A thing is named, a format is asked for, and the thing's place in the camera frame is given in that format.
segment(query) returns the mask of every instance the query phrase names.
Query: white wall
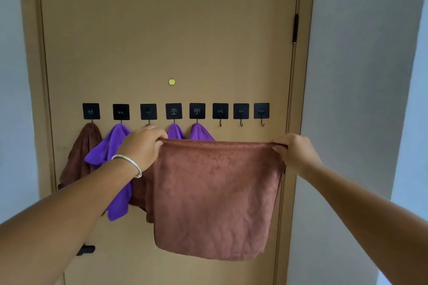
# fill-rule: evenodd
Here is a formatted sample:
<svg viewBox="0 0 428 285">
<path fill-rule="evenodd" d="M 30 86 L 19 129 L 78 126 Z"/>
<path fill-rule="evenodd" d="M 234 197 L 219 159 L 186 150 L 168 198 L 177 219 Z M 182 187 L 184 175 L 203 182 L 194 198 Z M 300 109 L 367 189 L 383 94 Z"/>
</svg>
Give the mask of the white wall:
<svg viewBox="0 0 428 285">
<path fill-rule="evenodd" d="M 314 0 L 302 134 L 321 158 L 390 198 L 423 0 Z M 377 268 L 297 180 L 288 285 L 371 285 Z"/>
<path fill-rule="evenodd" d="M 428 221 L 428 0 L 418 44 L 391 201 Z M 380 273 L 378 285 L 389 285 Z"/>
<path fill-rule="evenodd" d="M 0 223 L 39 199 L 21 1 L 0 0 Z"/>
</svg>

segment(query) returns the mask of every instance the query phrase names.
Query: microfiber cloth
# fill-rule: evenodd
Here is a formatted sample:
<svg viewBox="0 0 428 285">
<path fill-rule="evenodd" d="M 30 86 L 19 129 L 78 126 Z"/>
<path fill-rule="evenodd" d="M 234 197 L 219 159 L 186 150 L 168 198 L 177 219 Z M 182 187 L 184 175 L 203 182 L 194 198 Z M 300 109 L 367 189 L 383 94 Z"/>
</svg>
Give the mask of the microfiber cloth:
<svg viewBox="0 0 428 285">
<path fill-rule="evenodd" d="M 61 173 L 60 182 L 62 186 L 70 185 L 96 169 L 95 166 L 86 163 L 84 158 L 101 141 L 102 137 L 97 125 L 88 123 L 83 127 L 68 155 L 66 167 Z"/>
<path fill-rule="evenodd" d="M 186 139 L 186 137 L 181 128 L 176 123 L 173 123 L 168 130 L 168 139 Z M 210 133 L 199 123 L 195 123 L 192 126 L 190 139 L 214 141 Z M 146 221 L 153 223 L 153 165 L 142 173 L 141 178 L 134 178 L 131 181 L 131 186 L 132 196 L 129 204 L 144 210 L 146 212 Z"/>
<path fill-rule="evenodd" d="M 272 145 L 163 140 L 153 168 L 156 245 L 229 261 L 263 252 L 284 170 Z"/>
<path fill-rule="evenodd" d="M 85 157 L 85 161 L 94 166 L 102 166 L 116 154 L 123 140 L 131 131 L 123 124 L 118 124 L 109 132 L 104 140 L 98 146 L 92 149 Z M 128 183 L 116 195 L 110 205 L 107 207 L 108 218 L 114 221 L 128 212 L 128 202 L 132 195 L 131 183 Z"/>
</svg>

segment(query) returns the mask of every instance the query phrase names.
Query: black square hook plate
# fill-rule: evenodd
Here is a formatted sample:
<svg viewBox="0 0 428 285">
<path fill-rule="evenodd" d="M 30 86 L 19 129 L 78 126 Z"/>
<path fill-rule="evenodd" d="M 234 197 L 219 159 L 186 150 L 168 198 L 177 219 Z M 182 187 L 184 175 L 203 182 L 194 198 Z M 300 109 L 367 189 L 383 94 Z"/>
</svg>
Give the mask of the black square hook plate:
<svg viewBox="0 0 428 285">
<path fill-rule="evenodd" d="M 113 119 L 115 121 L 128 121 L 129 104 L 113 104 Z"/>
<path fill-rule="evenodd" d="M 165 104 L 165 109 L 167 110 L 167 119 L 182 119 L 183 111 L 181 109 L 181 104 Z"/>
<path fill-rule="evenodd" d="M 82 104 L 83 119 L 101 119 L 100 104 Z"/>
<path fill-rule="evenodd" d="M 255 119 L 267 119 L 269 118 L 269 103 L 257 103 L 254 104 L 254 118 Z"/>
<path fill-rule="evenodd" d="M 213 104 L 213 119 L 228 119 L 229 104 L 215 103 Z"/>
<path fill-rule="evenodd" d="M 143 121 L 158 119 L 156 104 L 140 104 L 140 111 Z"/>
<path fill-rule="evenodd" d="M 233 104 L 233 119 L 249 119 L 249 104 Z"/>
<path fill-rule="evenodd" d="M 190 103 L 189 104 L 190 119 L 205 119 L 205 104 Z"/>
</svg>

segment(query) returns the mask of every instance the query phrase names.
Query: hand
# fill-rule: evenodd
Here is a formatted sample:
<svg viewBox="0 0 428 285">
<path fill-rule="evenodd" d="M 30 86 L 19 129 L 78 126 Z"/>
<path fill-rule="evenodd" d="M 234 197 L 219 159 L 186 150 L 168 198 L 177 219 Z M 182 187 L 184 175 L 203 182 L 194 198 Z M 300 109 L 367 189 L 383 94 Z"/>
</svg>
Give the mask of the hand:
<svg viewBox="0 0 428 285">
<path fill-rule="evenodd" d="M 307 137 L 289 133 L 274 142 L 287 146 L 274 146 L 274 150 L 281 155 L 287 168 L 299 176 L 305 177 L 308 169 L 322 166 L 317 151 Z"/>
<path fill-rule="evenodd" d="M 129 134 L 122 142 L 117 154 L 130 158 L 141 171 L 144 171 L 158 158 L 159 148 L 163 142 L 156 140 L 160 137 L 167 139 L 168 135 L 160 127 L 147 125 Z"/>
</svg>

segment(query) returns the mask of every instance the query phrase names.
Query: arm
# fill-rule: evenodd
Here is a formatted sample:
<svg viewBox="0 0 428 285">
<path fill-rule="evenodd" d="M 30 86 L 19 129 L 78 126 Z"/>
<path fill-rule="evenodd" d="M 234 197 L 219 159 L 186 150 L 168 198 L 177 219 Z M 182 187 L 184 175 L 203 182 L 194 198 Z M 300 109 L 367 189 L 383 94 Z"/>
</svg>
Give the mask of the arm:
<svg viewBox="0 0 428 285">
<path fill-rule="evenodd" d="M 139 129 L 124 140 L 118 154 L 144 171 L 158 156 L 159 137 L 167 134 L 158 127 Z M 0 225 L 0 282 L 55 282 L 105 208 L 137 174 L 131 163 L 114 159 Z"/>
<path fill-rule="evenodd" d="M 308 138 L 287 134 L 275 146 L 287 168 L 329 203 L 393 285 L 428 282 L 428 223 L 323 166 Z"/>
</svg>

